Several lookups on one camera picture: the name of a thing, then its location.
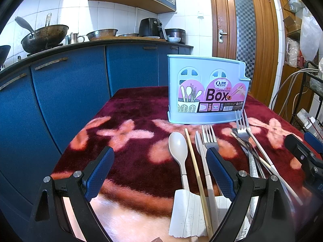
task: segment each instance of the door handle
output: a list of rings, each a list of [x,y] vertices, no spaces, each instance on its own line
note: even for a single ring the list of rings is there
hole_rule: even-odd
[[[2,89],[4,89],[6,86],[10,85],[11,83],[13,83],[14,81],[17,81],[18,79],[26,76],[27,74],[26,73],[22,73],[21,75],[15,77],[14,79],[11,79],[10,81],[6,82],[4,85],[0,86],[0,91]]]
[[[223,43],[223,35],[224,34],[228,34],[228,33],[224,33],[223,29],[219,29],[219,43]]]
[[[40,66],[35,67],[35,71],[36,71],[36,70],[39,70],[39,69],[41,69],[41,68],[43,68],[43,67],[45,67],[45,66],[48,66],[48,65],[54,64],[54,63],[58,63],[58,62],[61,62],[61,61],[66,61],[67,59],[68,59],[68,57],[63,57],[63,58],[60,58],[60,59],[57,59],[57,60],[54,60],[54,61],[50,61],[50,62],[48,62],[48,63],[45,63],[45,64],[42,64],[42,65],[40,65]]]

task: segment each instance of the cabinet handle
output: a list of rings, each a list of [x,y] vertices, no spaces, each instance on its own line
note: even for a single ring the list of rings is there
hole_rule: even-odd
[[[39,69],[41,69],[41,68],[43,68],[43,67],[45,67],[45,66],[48,66],[48,65],[54,64],[54,63],[58,63],[58,62],[61,62],[61,61],[66,61],[67,59],[68,59],[68,57],[63,57],[63,58],[60,58],[60,59],[57,59],[57,60],[54,60],[54,61],[50,61],[50,62],[48,62],[48,63],[45,63],[45,64],[42,64],[42,65],[40,65],[40,66],[35,67],[35,71],[36,71],[36,70],[39,70]]]
[[[26,73],[22,73],[21,75],[15,77],[14,79],[11,79],[10,81],[6,82],[4,85],[0,86],[0,91],[2,89],[4,89],[6,86],[10,85],[11,83],[13,83],[14,81],[17,81],[18,79],[26,76],[27,74]]]

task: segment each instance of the frosted glass panel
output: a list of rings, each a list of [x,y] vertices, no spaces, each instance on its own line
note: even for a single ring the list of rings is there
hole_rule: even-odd
[[[245,62],[245,76],[251,79],[256,58],[256,17],[253,0],[235,0],[237,18],[237,55],[236,59]]]

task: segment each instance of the light switch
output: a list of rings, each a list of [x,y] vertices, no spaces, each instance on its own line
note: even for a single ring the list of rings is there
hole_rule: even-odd
[[[204,18],[204,14],[202,11],[198,11],[197,18]]]

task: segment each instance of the screw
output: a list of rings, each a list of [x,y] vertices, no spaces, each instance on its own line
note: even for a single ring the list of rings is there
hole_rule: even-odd
[[[247,176],[247,172],[245,170],[240,170],[239,175],[240,176]]]
[[[47,182],[49,182],[50,181],[50,176],[46,176],[46,177],[44,177],[44,182],[45,183],[47,183]]]
[[[274,174],[272,174],[272,175],[270,176],[270,178],[271,178],[271,180],[272,180],[272,181],[277,181],[277,180],[278,180],[278,177],[277,177],[277,176],[275,176]]]
[[[81,171],[75,171],[74,174],[73,174],[73,176],[74,177],[79,177],[79,176],[81,176],[81,174],[82,174]]]

